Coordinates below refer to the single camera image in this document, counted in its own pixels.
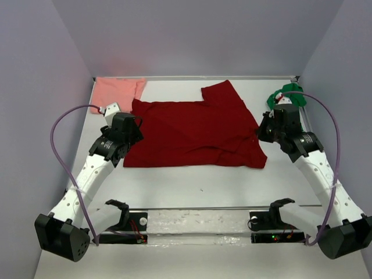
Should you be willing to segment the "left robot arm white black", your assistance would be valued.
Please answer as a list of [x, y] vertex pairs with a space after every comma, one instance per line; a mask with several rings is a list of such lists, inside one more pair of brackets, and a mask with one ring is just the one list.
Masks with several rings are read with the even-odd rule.
[[86, 254], [90, 242], [99, 243], [100, 233], [128, 225], [129, 206], [124, 202], [110, 199], [91, 214], [87, 207], [130, 148], [143, 139], [141, 124], [140, 117], [117, 112], [101, 128], [101, 136], [90, 148], [83, 168], [62, 200], [35, 220], [41, 249], [77, 262]]

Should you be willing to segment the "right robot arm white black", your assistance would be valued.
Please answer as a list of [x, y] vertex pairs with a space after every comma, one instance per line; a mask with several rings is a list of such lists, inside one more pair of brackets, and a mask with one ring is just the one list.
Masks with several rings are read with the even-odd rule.
[[272, 202], [267, 220], [272, 227], [291, 225], [313, 238], [330, 259], [362, 250], [371, 244], [371, 217], [350, 198], [324, 148], [313, 132], [302, 130], [299, 109], [292, 104], [276, 105], [263, 119], [256, 135], [260, 141], [278, 143], [310, 184], [325, 210], [312, 213], [285, 198]]

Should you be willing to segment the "red t-shirt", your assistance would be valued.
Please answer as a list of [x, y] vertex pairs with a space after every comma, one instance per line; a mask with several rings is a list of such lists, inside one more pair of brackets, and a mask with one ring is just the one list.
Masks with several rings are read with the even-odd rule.
[[202, 101], [143, 102], [132, 113], [142, 119], [143, 140], [124, 158], [124, 167], [216, 165], [263, 169], [267, 156], [258, 124], [230, 81], [201, 88]]

